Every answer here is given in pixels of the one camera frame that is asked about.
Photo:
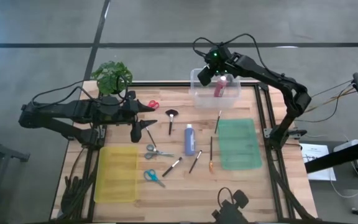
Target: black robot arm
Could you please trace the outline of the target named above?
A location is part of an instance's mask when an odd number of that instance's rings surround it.
[[[139,142],[142,137],[141,130],[157,120],[137,120],[139,112],[154,111],[153,108],[143,105],[135,100],[135,92],[128,92],[128,98],[119,104],[115,97],[101,96],[96,101],[74,100],[67,104],[45,104],[30,102],[22,106],[19,123],[25,128],[47,128],[62,134],[67,139],[75,138],[84,146],[94,146],[98,142],[97,129],[80,129],[56,118],[68,118],[76,123],[94,126],[104,124],[131,124],[131,141]]]
[[[234,78],[237,76],[254,78],[283,93],[287,114],[281,124],[273,127],[268,139],[272,147],[280,149],[288,139],[288,128],[295,118],[303,114],[311,101],[307,88],[293,78],[257,65],[248,56],[230,53],[226,44],[215,45],[207,54],[199,55],[203,56],[207,63],[207,66],[198,74],[198,79],[204,86],[210,83],[214,75],[230,73]]]

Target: wooden table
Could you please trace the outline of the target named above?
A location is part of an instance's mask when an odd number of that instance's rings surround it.
[[[92,96],[97,97],[96,82],[84,82],[84,88]],[[219,208],[216,198],[218,190],[222,187],[229,187],[233,192],[241,189],[247,195],[249,204],[241,212],[248,221],[277,221],[253,88],[242,87],[240,100],[235,103],[233,108],[224,110],[221,116],[221,119],[252,118],[255,123],[262,167],[237,171],[221,168],[218,137],[214,134],[218,110],[195,108],[192,97],[188,94],[188,87],[133,87],[130,90],[136,91],[137,98],[143,104],[147,104],[150,100],[157,100],[160,103],[160,108],[154,112],[139,113],[139,119],[158,120],[158,123],[149,127],[154,141],[160,150],[175,153],[175,157],[160,156],[146,160],[144,158],[145,147],[152,141],[145,130],[142,132],[140,142],[134,144],[131,143],[129,136],[130,126],[108,126],[105,146],[138,147],[138,199],[134,203],[97,203],[94,208],[94,222],[212,222],[214,219],[211,214]],[[282,94],[278,90],[270,88],[270,96],[275,118],[277,123],[280,123],[286,113]],[[86,99],[86,96],[82,94],[80,98]],[[165,111],[170,108],[179,111],[179,115],[174,120],[171,136],[168,135],[169,117],[165,114]],[[264,109],[264,111],[267,119],[267,110]],[[184,156],[183,142],[186,124],[192,124],[196,131],[196,150],[203,150],[203,154],[191,174],[188,171],[195,158]],[[75,126],[89,128],[89,125],[76,124]],[[208,169],[211,136],[213,136],[213,174],[209,173]],[[294,140],[288,140],[288,142],[297,143]],[[60,202],[65,190],[64,176],[69,176],[80,151],[81,146],[77,142],[69,143],[51,218],[55,218],[60,209]],[[163,172],[180,156],[183,157],[182,162],[165,178],[162,178]],[[285,145],[283,157],[292,192],[307,211],[316,217],[313,196],[299,147]],[[75,175],[79,177],[82,176],[84,161],[85,153],[75,170]],[[143,171],[146,169],[155,169],[167,188],[163,189],[154,182],[146,182],[143,178]],[[88,211],[90,190],[86,196],[88,198],[85,200],[84,217]],[[223,192],[221,201],[227,196],[228,194]],[[283,209],[286,210],[283,194],[280,194],[280,198]]]

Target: concrete floor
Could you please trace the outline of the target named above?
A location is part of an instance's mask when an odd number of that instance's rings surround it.
[[[0,0],[0,43],[92,43],[103,3]],[[192,42],[199,36],[224,41],[242,32],[259,42],[358,43],[358,0],[112,0],[101,42]],[[253,48],[233,50],[257,59]],[[20,127],[20,108],[41,91],[81,80],[90,52],[90,48],[0,49],[0,143],[31,153],[28,163],[14,161],[9,167],[0,194],[0,222],[48,219],[67,141],[46,129]],[[270,69],[305,84],[311,94],[358,72],[358,47],[262,48],[261,54]],[[108,60],[122,60],[135,80],[187,80],[193,68],[204,65],[189,48],[129,48],[99,49],[93,68]],[[312,104],[339,90],[319,95]],[[69,91],[40,101],[63,98]],[[327,105],[301,118],[325,118],[333,109],[334,104]],[[343,134],[358,139],[358,96],[341,100],[326,122],[296,125],[310,135],[325,134],[321,140],[343,141]],[[351,207],[358,207],[358,198],[339,198],[332,189],[319,188],[313,188],[313,196],[323,220],[358,223],[358,217],[349,214]]]

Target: potted plant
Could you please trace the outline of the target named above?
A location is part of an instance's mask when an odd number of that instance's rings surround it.
[[[122,62],[109,61],[103,63],[91,74],[98,82],[99,91],[104,95],[118,94],[125,90],[125,78],[127,84],[132,83],[132,73]]]

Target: blue bottle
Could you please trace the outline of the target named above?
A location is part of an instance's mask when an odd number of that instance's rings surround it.
[[[192,156],[195,152],[195,132],[191,124],[187,124],[187,128],[185,129],[185,155]]]

